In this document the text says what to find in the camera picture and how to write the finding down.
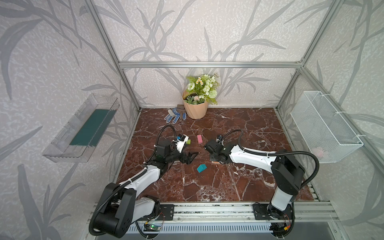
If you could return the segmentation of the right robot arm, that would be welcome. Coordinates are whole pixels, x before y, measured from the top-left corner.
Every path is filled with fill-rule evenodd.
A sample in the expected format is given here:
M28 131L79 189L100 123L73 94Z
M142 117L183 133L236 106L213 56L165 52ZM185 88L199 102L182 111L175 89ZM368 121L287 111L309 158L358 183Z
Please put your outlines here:
M210 140L204 146L210 154L210 160L221 164L244 164L271 173L277 188L269 204L269 213L282 214L296 198L304 179L304 168L292 152L263 152L240 145L223 145Z

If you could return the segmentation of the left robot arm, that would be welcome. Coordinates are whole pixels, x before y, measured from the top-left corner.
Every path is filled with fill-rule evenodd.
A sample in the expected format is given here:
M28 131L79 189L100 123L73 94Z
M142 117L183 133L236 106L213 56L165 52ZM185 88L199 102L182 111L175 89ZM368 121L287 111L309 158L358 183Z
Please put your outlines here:
M132 223L141 218L160 215L158 200L153 197L139 198L139 195L157 182L172 163L189 165L197 156L197 152L186 152L184 147L169 141L156 146L139 173L124 182L110 183L104 188L91 217L89 233L93 236L108 234L122 238Z

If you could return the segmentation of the pink block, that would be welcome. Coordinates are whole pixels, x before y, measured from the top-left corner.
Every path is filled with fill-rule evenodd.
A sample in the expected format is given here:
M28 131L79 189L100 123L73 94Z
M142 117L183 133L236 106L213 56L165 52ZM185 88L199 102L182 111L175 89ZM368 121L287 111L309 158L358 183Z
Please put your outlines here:
M198 143L202 144L203 143L203 138L201 135L197 135Z

